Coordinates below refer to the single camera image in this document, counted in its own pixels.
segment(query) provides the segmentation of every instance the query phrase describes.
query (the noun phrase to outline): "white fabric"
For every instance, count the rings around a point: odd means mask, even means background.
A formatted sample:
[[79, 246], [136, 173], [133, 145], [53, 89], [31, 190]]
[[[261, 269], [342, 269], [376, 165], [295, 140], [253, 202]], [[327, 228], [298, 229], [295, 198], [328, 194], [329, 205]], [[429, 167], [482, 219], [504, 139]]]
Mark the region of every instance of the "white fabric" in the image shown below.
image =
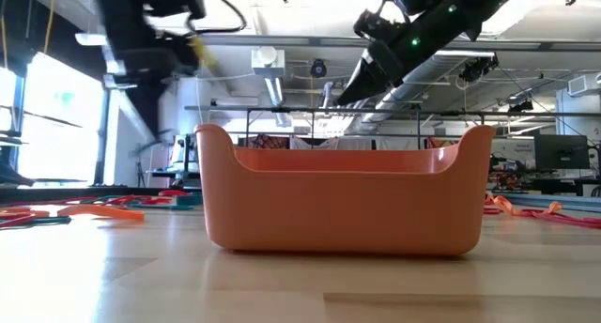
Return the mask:
[[376, 141], [378, 150], [413, 150], [417, 149], [417, 138], [380, 137]]
[[[338, 138], [328, 139], [319, 146], [313, 146], [313, 149], [338, 149]], [[307, 144], [300, 137], [292, 136], [290, 138], [290, 149], [311, 149], [311, 145]]]
[[338, 150], [372, 150], [372, 139], [369, 138], [340, 138]]

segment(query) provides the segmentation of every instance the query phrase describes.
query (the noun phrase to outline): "wooden floor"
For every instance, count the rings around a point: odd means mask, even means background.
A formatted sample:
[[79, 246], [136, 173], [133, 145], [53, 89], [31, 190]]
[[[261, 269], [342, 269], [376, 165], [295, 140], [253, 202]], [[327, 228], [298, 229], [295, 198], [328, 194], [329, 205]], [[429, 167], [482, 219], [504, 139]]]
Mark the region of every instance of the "wooden floor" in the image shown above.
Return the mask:
[[0, 322], [601, 322], [601, 230], [485, 216], [457, 259], [231, 254], [198, 213], [0, 231]]

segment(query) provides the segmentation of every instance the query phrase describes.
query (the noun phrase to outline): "orange plastic bin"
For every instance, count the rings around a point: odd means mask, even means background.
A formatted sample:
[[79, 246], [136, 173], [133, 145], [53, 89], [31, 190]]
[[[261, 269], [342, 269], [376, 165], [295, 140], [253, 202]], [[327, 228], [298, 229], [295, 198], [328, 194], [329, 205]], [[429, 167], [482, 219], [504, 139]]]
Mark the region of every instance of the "orange plastic bin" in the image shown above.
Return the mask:
[[412, 151], [234, 147], [195, 129], [209, 238], [241, 251], [458, 255], [480, 237], [494, 130]]

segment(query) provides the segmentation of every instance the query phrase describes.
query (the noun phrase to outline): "computer monitor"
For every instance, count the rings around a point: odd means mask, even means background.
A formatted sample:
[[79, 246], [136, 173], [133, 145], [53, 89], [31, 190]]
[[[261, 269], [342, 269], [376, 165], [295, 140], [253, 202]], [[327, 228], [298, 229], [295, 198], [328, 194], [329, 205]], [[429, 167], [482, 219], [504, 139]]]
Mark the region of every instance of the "computer monitor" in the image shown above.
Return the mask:
[[589, 146], [586, 136], [535, 135], [536, 169], [589, 169]]

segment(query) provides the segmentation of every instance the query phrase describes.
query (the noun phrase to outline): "ceiling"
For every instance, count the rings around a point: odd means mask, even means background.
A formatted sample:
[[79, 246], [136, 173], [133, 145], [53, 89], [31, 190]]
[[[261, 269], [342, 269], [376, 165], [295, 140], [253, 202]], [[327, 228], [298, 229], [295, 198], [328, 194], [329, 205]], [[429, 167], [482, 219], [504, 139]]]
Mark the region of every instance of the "ceiling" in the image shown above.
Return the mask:
[[[48, 5], [50, 0], [39, 0]], [[206, 0], [209, 16], [197, 25], [229, 26], [238, 23], [236, 16], [215, 0]], [[241, 34], [263, 34], [280, 36], [352, 36], [352, 24], [358, 14], [373, 0], [290, 0], [289, 5], [281, 0], [232, 0], [248, 17], [249, 27]], [[56, 11], [80, 28], [96, 32], [98, 17], [87, 0], [56, 0]], [[513, 27], [503, 32], [497, 39], [510, 40], [571, 40], [601, 41], [601, 29], [592, 17], [601, 16], [601, 0], [577, 0], [567, 7], [564, 0], [540, 0], [537, 7]], [[154, 23], [162, 28], [183, 30], [182, 17], [157, 20]], [[235, 77], [252, 73], [250, 46], [211, 46], [210, 51], [217, 57], [220, 75]], [[284, 47], [286, 75], [284, 89], [318, 89], [327, 79], [310, 80], [307, 63], [316, 58], [325, 59], [328, 66], [328, 78], [349, 76], [362, 49], [359, 48], [323, 48], [323, 47]], [[498, 53], [501, 66], [506, 73], [514, 77], [521, 88], [542, 85], [540, 99], [554, 97], [554, 90], [565, 87], [565, 80], [572, 78], [578, 70], [601, 71], [601, 53]], [[501, 70], [489, 73], [482, 82], [463, 91], [455, 87], [457, 70], [449, 73], [449, 85], [426, 86], [427, 100], [423, 109], [449, 110], [465, 106], [469, 110], [492, 110], [502, 108], [509, 97], [521, 89], [510, 82], [507, 74]], [[545, 79], [532, 79], [544, 74]], [[550, 81], [549, 78], [561, 77]], [[230, 94], [234, 97], [260, 97], [263, 103], [269, 103], [265, 83], [262, 78], [247, 76], [225, 81]], [[310, 101], [317, 105], [318, 96], [314, 94], [294, 94], [290, 98], [297, 103]]]

